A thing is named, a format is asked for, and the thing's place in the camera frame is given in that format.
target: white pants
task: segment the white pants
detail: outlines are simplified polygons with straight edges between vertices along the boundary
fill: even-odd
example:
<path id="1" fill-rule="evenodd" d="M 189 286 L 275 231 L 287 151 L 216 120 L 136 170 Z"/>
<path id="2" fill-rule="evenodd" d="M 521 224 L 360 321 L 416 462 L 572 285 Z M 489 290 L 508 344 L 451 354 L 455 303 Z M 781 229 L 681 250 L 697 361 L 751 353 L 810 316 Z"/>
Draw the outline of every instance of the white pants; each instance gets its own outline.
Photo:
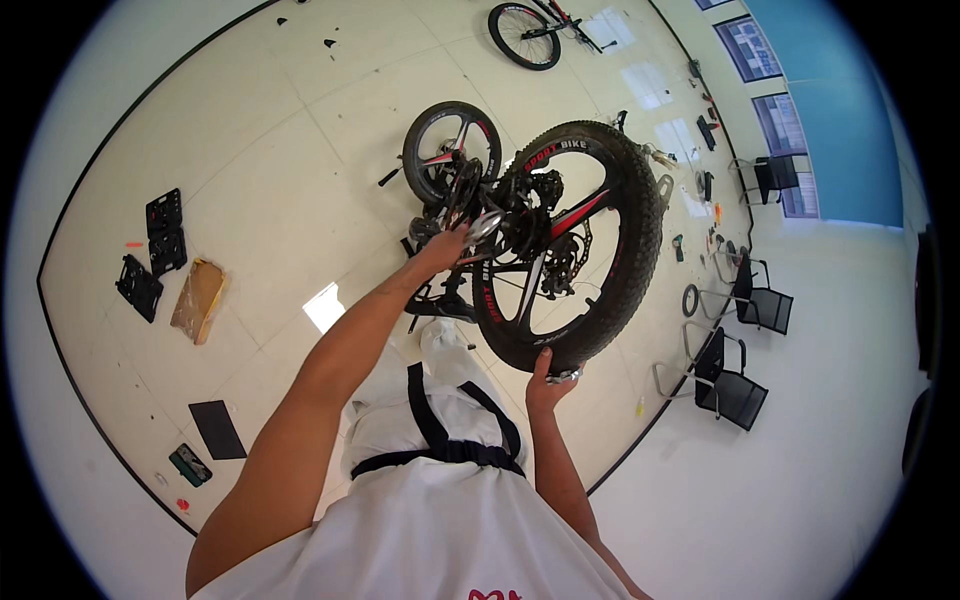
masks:
<path id="1" fill-rule="evenodd" d="M 457 338 L 452 321 L 437 319 L 425 327 L 420 349 L 429 371 L 423 375 L 423 389 L 450 439 L 502 445 L 500 426 L 493 413 L 457 389 L 472 381 L 507 414 L 490 379 Z M 410 411 L 407 361 L 389 343 L 373 371 L 350 397 L 344 412 L 350 422 L 342 463 L 347 476 L 361 461 L 372 456 L 428 447 Z M 526 444 L 521 444 L 517 456 L 521 467 L 526 455 Z"/>

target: black strap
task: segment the black strap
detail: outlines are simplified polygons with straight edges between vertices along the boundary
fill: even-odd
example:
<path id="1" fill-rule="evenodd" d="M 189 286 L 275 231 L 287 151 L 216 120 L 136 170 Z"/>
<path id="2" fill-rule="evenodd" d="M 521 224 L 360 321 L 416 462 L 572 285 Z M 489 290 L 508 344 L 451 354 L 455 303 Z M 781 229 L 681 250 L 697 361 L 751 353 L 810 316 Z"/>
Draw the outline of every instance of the black strap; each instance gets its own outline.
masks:
<path id="1" fill-rule="evenodd" d="M 422 363 L 407 367 L 407 395 L 410 397 L 410 410 L 413 411 L 414 420 L 423 438 L 430 445 L 431 450 L 442 451 L 450 436 L 426 401 Z"/>
<path id="2" fill-rule="evenodd" d="M 520 451 L 520 434 L 516 425 L 503 414 L 496 402 L 472 381 L 460 386 L 460 389 L 493 413 L 500 425 L 501 435 L 510 448 L 509 453 L 501 446 L 483 445 L 471 440 L 450 440 L 443 424 L 427 402 L 423 389 L 423 365 L 417 363 L 407 368 L 407 394 L 417 427 L 430 447 L 425 450 L 404 450 L 373 456 L 353 468 L 350 479 L 356 479 L 359 475 L 378 468 L 406 465 L 421 456 L 445 463 L 476 463 L 481 467 L 504 468 L 525 477 L 523 469 L 516 463 L 516 456 Z"/>
<path id="3" fill-rule="evenodd" d="M 520 432 L 516 430 L 514 422 L 503 414 L 503 411 L 496 405 L 496 402 L 487 396 L 487 393 L 481 390 L 477 384 L 468 381 L 460 386 L 460 389 L 463 390 L 467 396 L 480 402 L 480 406 L 483 406 L 493 413 L 496 417 L 496 422 L 500 423 L 500 432 L 503 434 L 503 439 L 507 443 L 507 448 L 510 451 L 510 460 L 515 461 L 517 454 L 520 452 Z"/>

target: bicycle wheel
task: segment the bicycle wheel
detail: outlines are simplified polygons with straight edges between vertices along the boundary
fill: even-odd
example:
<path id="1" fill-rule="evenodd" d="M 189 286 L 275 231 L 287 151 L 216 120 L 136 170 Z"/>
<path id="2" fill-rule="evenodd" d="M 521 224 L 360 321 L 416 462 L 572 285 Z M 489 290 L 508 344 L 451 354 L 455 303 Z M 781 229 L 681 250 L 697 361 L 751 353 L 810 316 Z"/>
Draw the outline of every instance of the bicycle wheel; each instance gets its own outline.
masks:
<path id="1" fill-rule="evenodd" d="M 542 32 L 546 26 L 546 19 L 539 12 L 512 2 L 494 7 L 487 17 L 487 27 L 496 47 L 508 59 L 534 71 L 545 71 L 560 60 L 560 38 L 556 32 L 523 37 Z"/>
<path id="2" fill-rule="evenodd" d="M 472 279 L 477 322 L 493 352 L 532 372 L 540 350 L 550 346 L 556 374 L 597 354 L 636 312 L 657 264 L 665 205 L 636 146 L 609 125 L 576 121 L 553 128 L 517 153 L 500 185 L 535 177 L 548 164 L 567 173 L 559 202 L 569 206 L 550 215 L 550 250 L 507 264 L 484 260 L 474 267 Z M 548 282 L 572 264 L 572 258 L 555 252 L 558 240 L 575 241 L 577 228 L 586 233 L 581 237 L 589 252 L 583 258 L 589 263 L 586 253 L 596 254 L 599 264 L 592 271 L 581 265 L 577 274 L 568 272 L 588 274 L 579 288 L 573 281 L 575 296 L 548 300 Z M 594 235 L 592 242 L 586 239 Z M 488 241 L 490 248 L 499 243 Z"/>
<path id="3" fill-rule="evenodd" d="M 500 135 L 483 110 L 466 102 L 441 102 L 420 114 L 403 141 L 403 175 L 428 206 L 446 200 L 455 175 L 454 153 L 477 157 L 483 178 L 500 174 Z"/>

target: floor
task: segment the floor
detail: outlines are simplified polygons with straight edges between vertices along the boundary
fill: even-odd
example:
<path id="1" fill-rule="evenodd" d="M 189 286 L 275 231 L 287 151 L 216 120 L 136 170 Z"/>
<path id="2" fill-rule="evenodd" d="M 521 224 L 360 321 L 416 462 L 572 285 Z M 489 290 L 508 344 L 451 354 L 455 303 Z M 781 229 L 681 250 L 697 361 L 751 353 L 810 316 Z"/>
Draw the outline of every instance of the floor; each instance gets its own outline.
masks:
<path id="1" fill-rule="evenodd" d="M 509 62 L 487 33 L 495 1 L 328 0 L 280 2 L 217 37 L 164 80 L 130 115 L 84 177 L 60 224 L 41 286 L 64 359 L 90 411 L 133 471 L 170 509 L 199 529 L 229 491 L 242 460 L 213 461 L 188 404 L 222 399 L 249 449 L 322 333 L 304 306 L 323 290 L 351 306 L 405 259 L 397 240 L 420 203 L 396 167 L 404 135 L 425 108 L 461 100 L 484 110 L 500 131 L 505 158 L 565 121 L 610 122 L 629 111 L 626 133 L 675 152 L 680 168 L 663 221 L 650 289 L 616 340 L 589 361 L 580 385 L 560 403 L 558 421 L 585 486 L 594 483 L 661 406 L 650 366 L 684 363 L 680 303 L 690 282 L 722 290 L 707 253 L 711 206 L 699 202 L 694 172 L 716 179 L 718 229 L 747 243 L 749 217 L 737 204 L 723 135 L 709 152 L 696 119 L 707 114 L 688 82 L 683 51 L 641 0 L 565 0 L 591 19 L 593 55 L 563 39 L 560 63 L 545 72 Z M 278 26 L 278 18 L 287 21 Z M 323 40 L 336 40 L 327 48 Z M 668 171 L 653 166 L 659 177 Z M 125 253 L 149 265 L 143 206 L 178 187 L 185 202 L 188 255 L 224 268 L 228 287 L 209 338 L 195 347 L 169 326 L 187 268 L 161 279 L 156 320 L 146 323 L 113 285 Z M 596 217 L 596 284 L 612 259 L 616 214 Z M 684 262 L 671 240 L 684 237 Z M 542 326 L 566 322 L 582 297 L 555 303 Z M 706 323 L 702 311 L 698 321 Z M 408 315 L 392 343 L 419 360 Z M 475 325 L 461 324 L 476 359 L 500 387 L 529 436 L 527 373 L 499 360 Z M 698 330 L 692 342 L 704 339 Z M 678 377 L 667 377 L 672 387 Z M 346 430 L 335 454 L 342 450 Z M 168 460 L 186 443 L 213 478 L 191 487 Z M 321 516 L 348 492 L 338 456 L 327 474 Z"/>

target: blue wall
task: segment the blue wall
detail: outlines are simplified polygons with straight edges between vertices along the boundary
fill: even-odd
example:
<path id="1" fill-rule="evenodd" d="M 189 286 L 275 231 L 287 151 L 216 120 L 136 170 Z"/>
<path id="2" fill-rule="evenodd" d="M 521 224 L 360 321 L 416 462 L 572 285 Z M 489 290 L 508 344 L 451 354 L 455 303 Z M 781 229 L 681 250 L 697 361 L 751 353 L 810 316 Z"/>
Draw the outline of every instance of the blue wall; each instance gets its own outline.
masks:
<path id="1" fill-rule="evenodd" d="M 867 51 L 824 0 L 746 0 L 804 127 L 820 216 L 903 227 L 893 130 Z"/>

